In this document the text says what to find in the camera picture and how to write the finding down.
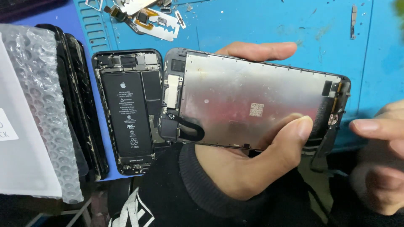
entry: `recycling symbol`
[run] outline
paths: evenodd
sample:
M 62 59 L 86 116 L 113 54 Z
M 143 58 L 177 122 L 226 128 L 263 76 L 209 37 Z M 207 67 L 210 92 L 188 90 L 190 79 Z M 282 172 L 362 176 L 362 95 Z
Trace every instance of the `recycling symbol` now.
M 139 141 L 137 141 L 136 138 L 131 138 L 129 142 L 130 142 L 130 144 L 132 144 L 132 145 L 137 145 L 137 143 L 138 143 Z

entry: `hand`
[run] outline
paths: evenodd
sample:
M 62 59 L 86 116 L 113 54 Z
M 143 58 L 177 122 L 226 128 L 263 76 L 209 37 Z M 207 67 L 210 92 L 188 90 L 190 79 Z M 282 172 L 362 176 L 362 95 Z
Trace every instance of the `hand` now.
M 252 61 L 283 60 L 297 49 L 293 42 L 251 44 L 234 42 L 217 53 Z M 216 186 L 228 196 L 248 200 L 297 167 L 313 128 L 310 117 L 292 114 L 260 141 L 267 149 L 249 158 L 247 151 L 196 145 L 196 157 Z
M 371 139 L 351 175 L 354 189 L 372 210 L 395 214 L 404 208 L 404 100 L 386 105 L 373 120 L 354 120 L 350 127 Z

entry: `blue repair mat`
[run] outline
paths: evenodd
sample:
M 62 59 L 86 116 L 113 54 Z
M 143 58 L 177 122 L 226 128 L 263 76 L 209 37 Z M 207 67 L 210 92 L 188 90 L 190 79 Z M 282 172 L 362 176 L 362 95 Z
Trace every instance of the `blue repair mat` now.
M 280 64 L 341 74 L 352 81 L 335 151 L 363 144 L 349 131 L 349 122 L 371 118 L 383 105 L 404 98 L 404 48 L 392 0 L 173 0 L 171 8 L 179 10 L 187 25 L 173 42 L 137 35 L 125 23 L 86 6 L 85 1 L 74 2 L 91 55 L 104 50 L 154 48 L 164 57 L 174 47 L 215 52 L 234 41 L 296 42 L 296 54 Z M 358 7 L 355 40 L 350 38 L 353 4 Z M 113 1 L 104 0 L 105 5 L 111 7 Z M 108 128 L 98 91 L 94 91 L 104 145 L 111 159 Z M 111 164 L 114 160 L 109 163 L 111 170 L 116 169 Z

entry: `barcode sticker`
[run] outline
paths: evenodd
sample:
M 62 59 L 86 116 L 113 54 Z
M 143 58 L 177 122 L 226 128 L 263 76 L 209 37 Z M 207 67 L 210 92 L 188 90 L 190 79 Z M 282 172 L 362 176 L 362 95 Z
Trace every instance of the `barcode sticker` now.
M 250 109 L 250 116 L 262 117 L 263 111 L 264 111 L 264 104 L 252 103 Z
M 0 141 L 16 139 L 18 139 L 17 133 L 15 133 L 11 126 L 4 110 L 0 108 Z

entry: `metal plate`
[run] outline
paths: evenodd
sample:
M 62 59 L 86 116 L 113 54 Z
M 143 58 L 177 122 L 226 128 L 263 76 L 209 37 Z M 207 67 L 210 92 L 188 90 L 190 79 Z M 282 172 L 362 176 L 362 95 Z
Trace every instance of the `metal plate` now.
M 297 113 L 316 119 L 326 81 L 336 86 L 341 79 L 188 52 L 180 116 L 205 130 L 200 143 L 261 150 L 260 139 L 285 117 Z

